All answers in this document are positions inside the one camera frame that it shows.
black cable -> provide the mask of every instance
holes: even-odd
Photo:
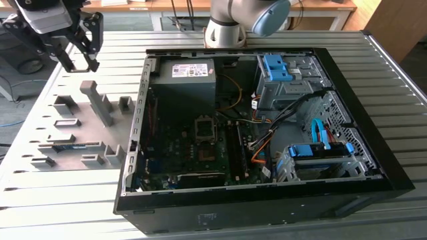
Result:
[[[241,112],[238,111],[238,109],[235,107],[233,107],[231,110],[238,115],[238,118],[245,119],[243,115],[241,114]]]
[[[297,21],[295,21],[295,26],[290,26],[290,30],[294,30],[302,23],[303,21],[303,17],[305,17],[305,4],[303,4],[303,1],[302,0],[298,0],[298,3],[299,3],[299,7],[301,7],[301,10],[299,10],[299,14],[298,14],[298,18],[297,18]]]
[[[255,142],[251,144],[251,147],[257,146],[263,140],[266,140],[273,134],[275,134],[277,129],[279,128],[279,125],[283,123],[285,120],[287,120],[298,111],[298,108],[301,105],[310,99],[317,97],[323,97],[329,91],[334,90],[331,87],[325,87],[323,90],[315,91],[314,93],[309,93],[303,95],[299,99],[297,99],[278,114],[275,119],[271,121],[270,128],[265,135],[255,140]]]
[[[190,22],[191,22],[191,30],[195,30],[195,9],[193,0],[187,0],[187,9],[190,15]]]
[[[3,78],[3,79],[7,81],[9,88],[11,89],[11,97],[13,97],[14,103],[19,104],[22,101],[17,101],[17,100],[15,100],[14,90],[13,90],[13,84],[11,84],[10,80],[9,80],[3,75],[0,75],[0,78]]]
[[[175,20],[177,20],[177,28],[178,28],[178,30],[183,31],[179,17],[177,16],[177,9],[175,9],[174,0],[171,0],[171,3],[173,3],[173,9],[174,9],[174,16],[175,16]]]

white table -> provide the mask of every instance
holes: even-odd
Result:
[[[30,141],[57,133],[53,120],[59,115],[49,107],[55,94],[73,95],[79,106],[87,106],[89,99],[79,93],[79,86],[83,80],[94,80],[99,93],[107,94],[111,101],[121,96],[137,99],[146,49],[202,47],[201,32],[107,32],[97,73],[70,74],[61,66],[57,67],[0,165],[0,189],[9,190],[0,192],[2,239],[145,238],[126,219],[113,213],[121,170],[62,171],[82,168],[65,158],[58,159],[58,168],[39,171],[30,165],[31,157],[26,156],[39,152],[37,143]],[[426,238],[427,98],[374,38],[361,32],[290,31],[278,32],[269,38],[250,33],[249,47],[329,49],[417,189],[343,219],[183,232],[158,237],[186,240],[214,237],[237,239],[238,236],[246,240]],[[79,64],[81,54],[75,53],[75,48],[69,48],[69,51]],[[82,122],[83,128],[99,121],[97,117],[87,117]],[[118,131],[106,128],[99,130],[99,134],[106,138],[122,138],[129,136],[130,129]]]

wooden desk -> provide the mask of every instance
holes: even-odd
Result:
[[[174,0],[178,17],[189,17],[187,1]],[[193,0],[195,17],[210,17],[211,0]],[[333,17],[334,22],[330,26],[331,31],[343,29],[350,13],[357,10],[357,5],[351,0],[345,0],[343,4],[331,2],[331,0],[303,0],[303,16],[306,17]],[[102,6],[102,1],[93,1],[91,5],[85,7],[87,12],[123,13],[146,12],[150,13],[153,28],[155,31],[163,30],[162,18],[174,17],[171,0],[151,0],[149,2],[130,2],[129,5]],[[299,4],[291,6],[289,17],[301,15],[302,7]],[[7,0],[0,0],[0,18],[5,18],[14,12]]]
[[[189,17],[187,1],[174,0],[178,17]],[[350,13],[358,6],[351,0],[345,0],[343,4],[331,2],[331,0],[303,0],[305,17],[333,17],[334,22],[330,30],[338,31],[343,29]],[[211,11],[211,0],[193,0],[193,8],[195,17],[209,17]],[[298,17],[301,14],[301,4],[291,6],[289,17]],[[171,0],[153,0],[150,8],[150,17],[155,31],[162,31],[162,18],[174,17],[174,9]]]
[[[149,11],[151,9],[154,2],[135,2],[130,1],[129,5],[118,5],[118,6],[102,6],[102,1],[93,1],[90,5],[85,6],[85,10],[87,12],[130,12],[130,11]],[[14,12],[14,8],[9,4],[7,0],[0,0],[0,12]]]

